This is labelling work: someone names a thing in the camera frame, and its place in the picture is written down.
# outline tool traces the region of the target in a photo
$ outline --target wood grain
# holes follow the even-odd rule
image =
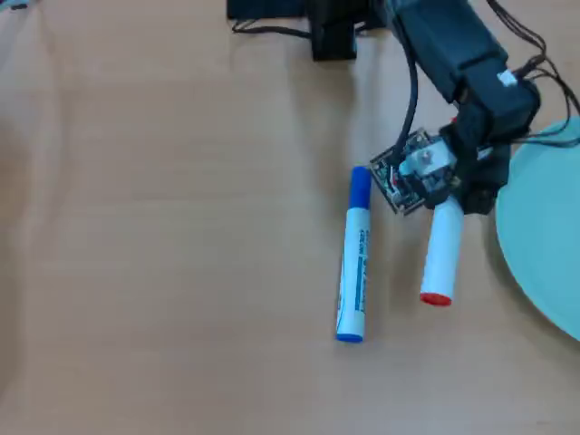
[[[580,89],[580,4],[505,4]],[[522,296],[488,219],[466,224],[456,304],[431,309],[429,213],[375,195],[369,340],[334,342],[349,172],[398,135],[401,48],[379,34],[356,63],[314,64],[224,14],[0,16],[0,432],[578,433],[580,346]],[[564,115],[545,94],[538,128]],[[421,76],[416,125],[452,115]]]

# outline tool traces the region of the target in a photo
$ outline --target circuit board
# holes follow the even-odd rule
[[[409,154],[429,144],[430,136],[427,131],[417,130],[407,139],[404,153]],[[386,150],[371,160],[372,177],[392,211],[409,215],[423,205],[424,199],[415,192],[409,181],[401,175],[399,169],[389,163],[391,155],[392,150]]]

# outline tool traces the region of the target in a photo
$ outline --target plate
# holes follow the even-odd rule
[[[578,135],[580,119],[573,118],[549,139]],[[580,146],[523,145],[511,160],[509,183],[499,191],[496,221],[507,265],[524,293],[580,341]]]

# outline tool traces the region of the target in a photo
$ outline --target marker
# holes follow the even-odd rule
[[[371,172],[367,168],[353,169],[349,209],[344,231],[343,266],[336,340],[360,343],[364,340],[366,305],[366,267],[371,234]]]
[[[454,197],[435,207],[420,299],[426,304],[450,306],[459,263],[463,209]]]

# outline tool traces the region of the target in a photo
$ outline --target wire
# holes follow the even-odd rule
[[[402,20],[400,18],[396,18],[392,21],[392,25],[401,39],[401,45],[403,51],[405,52],[405,58],[407,60],[409,76],[411,79],[411,95],[409,97],[409,105],[407,106],[407,114],[405,115],[405,121],[402,124],[399,138],[392,147],[392,158],[394,160],[393,163],[398,164],[402,162],[405,145],[407,144],[407,139],[409,138],[409,133],[411,132],[411,125],[413,124],[413,120],[415,118],[415,112],[417,111],[417,101],[419,99],[419,76],[417,74],[415,56],[411,49],[411,42],[409,41],[409,36],[407,35]]]
[[[290,27],[283,27],[281,25],[260,25],[259,27],[251,27],[257,20],[238,20],[232,26],[234,34],[286,34],[289,36],[296,36],[298,38],[310,39],[310,32],[303,30],[292,29]]]
[[[580,103],[570,86],[560,75],[554,62],[547,55],[547,43],[546,40],[538,33],[531,30],[529,27],[521,24],[508,10],[503,7],[498,0],[487,0],[488,5],[491,7],[493,12],[499,18],[499,20],[507,27],[507,29],[515,34],[520,39],[526,41],[527,43],[535,46],[540,54],[532,56],[526,64],[514,71],[518,79],[527,79],[528,81],[534,82],[540,78],[549,78],[553,80],[561,89],[566,106],[566,118],[565,122],[555,130],[529,134],[526,137],[514,140],[515,143],[535,143],[539,145],[547,145],[557,148],[570,148],[576,145],[580,145],[580,136],[573,140],[545,140],[544,138],[550,136],[556,136],[564,132],[570,121],[572,119],[572,107],[574,110],[580,114]],[[541,68],[542,63],[547,63],[552,69],[552,72],[545,68]],[[530,73],[536,73],[535,75],[528,77]]]

